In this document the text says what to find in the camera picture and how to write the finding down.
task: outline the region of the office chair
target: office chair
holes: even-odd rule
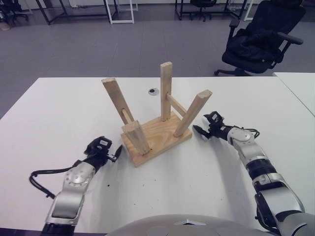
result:
[[[27,14],[16,13],[16,11],[22,11],[21,5],[18,0],[2,0],[3,4],[1,4],[1,10],[4,13],[7,21],[8,19],[12,20],[12,23],[15,24],[15,21],[18,17],[25,18],[26,21],[29,20]]]
[[[246,71],[251,73],[263,73],[267,69],[272,69],[277,63],[282,62],[285,52],[291,44],[301,45],[303,40],[297,37],[288,35],[288,33],[297,25],[305,14],[305,9],[300,6],[302,0],[264,0],[257,8],[254,18],[246,29],[240,29],[233,37],[235,28],[239,25],[239,20],[233,19],[230,23],[230,34],[227,42],[227,49],[225,50],[222,61],[236,67],[234,71],[216,70],[214,75],[224,73],[235,76],[250,76]],[[279,51],[274,60],[260,61],[252,60],[250,57],[245,59],[240,54],[231,52],[229,44],[234,41],[239,32],[247,32],[247,34],[254,34],[255,32],[271,32],[270,43],[271,47]],[[286,45],[280,50],[280,46],[286,41]]]
[[[201,17],[202,17],[203,22],[205,22],[206,21],[205,15],[209,16],[209,20],[211,20],[211,18],[212,18],[211,14],[209,12],[203,12],[202,8],[214,6],[214,4],[216,4],[216,2],[217,2],[217,0],[190,0],[190,3],[192,5],[199,7],[199,12],[194,14],[194,16],[192,16],[191,13],[189,14],[190,20],[193,20],[193,18],[195,16],[199,16],[199,19],[201,19]]]

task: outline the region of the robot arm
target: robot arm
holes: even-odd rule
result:
[[[305,213],[299,198],[255,142],[259,132],[227,126],[218,112],[205,117],[210,123],[209,132],[196,125],[193,127],[206,138],[217,137],[228,141],[238,151],[256,191],[259,223],[267,230],[283,236],[314,235],[314,216]]]
[[[93,140],[84,152],[88,157],[82,162],[76,162],[72,168],[67,170],[62,191],[54,197],[45,189],[44,192],[48,192],[48,197],[53,196],[54,201],[46,218],[42,236],[73,235],[84,204],[84,195],[93,176],[107,163],[107,160],[116,162],[122,151],[123,146],[120,146],[115,155],[108,154],[111,145],[112,142],[105,137]]]

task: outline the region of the white label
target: white label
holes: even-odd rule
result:
[[[107,145],[108,145],[108,142],[106,142],[106,141],[104,141],[104,140],[101,140],[101,141],[99,141],[99,144],[102,144],[102,145],[104,145],[104,146],[107,146]]]

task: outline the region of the chair armrest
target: chair armrest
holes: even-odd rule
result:
[[[297,45],[301,45],[303,44],[303,40],[300,39],[300,38],[297,38],[297,37],[294,37],[294,36],[291,36],[291,35],[288,35],[288,34],[285,34],[285,33],[282,33],[282,32],[278,32],[277,35],[288,41],[289,43],[293,43],[293,44],[297,44]]]
[[[231,20],[231,23],[230,23],[230,28],[236,28],[236,27],[238,27],[239,23],[240,23],[240,20],[239,20],[239,19],[232,19],[232,20]]]
[[[229,41],[233,37],[234,30],[235,30],[236,27],[238,27],[239,23],[240,23],[239,19],[231,20],[231,23],[230,23],[230,34],[228,35],[228,40],[227,41]]]

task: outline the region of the upside-down wooden stool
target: upside-down wooden stool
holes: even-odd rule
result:
[[[212,94],[209,90],[197,94],[186,110],[171,95],[172,63],[163,63],[160,69],[161,116],[145,124],[140,124],[139,121],[134,120],[116,79],[102,80],[125,124],[122,127],[123,134],[121,136],[136,167],[191,138],[192,133],[188,126]],[[171,112],[171,106],[183,116],[182,120],[174,112]]]

